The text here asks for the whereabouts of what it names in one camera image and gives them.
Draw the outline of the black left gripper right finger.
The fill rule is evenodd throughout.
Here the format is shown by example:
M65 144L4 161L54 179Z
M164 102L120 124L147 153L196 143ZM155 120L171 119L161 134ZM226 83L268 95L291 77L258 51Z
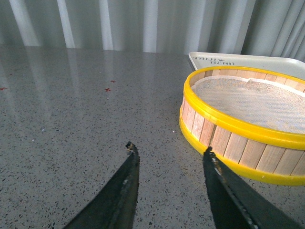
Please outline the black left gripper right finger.
M301 228L218 159L212 147L208 147L203 154L203 169L216 228Z

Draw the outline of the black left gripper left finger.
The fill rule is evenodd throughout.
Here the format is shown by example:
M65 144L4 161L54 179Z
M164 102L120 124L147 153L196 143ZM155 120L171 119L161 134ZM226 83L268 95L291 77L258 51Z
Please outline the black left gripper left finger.
M131 229L137 205L140 157L132 142L129 156L98 195L81 210L66 229Z

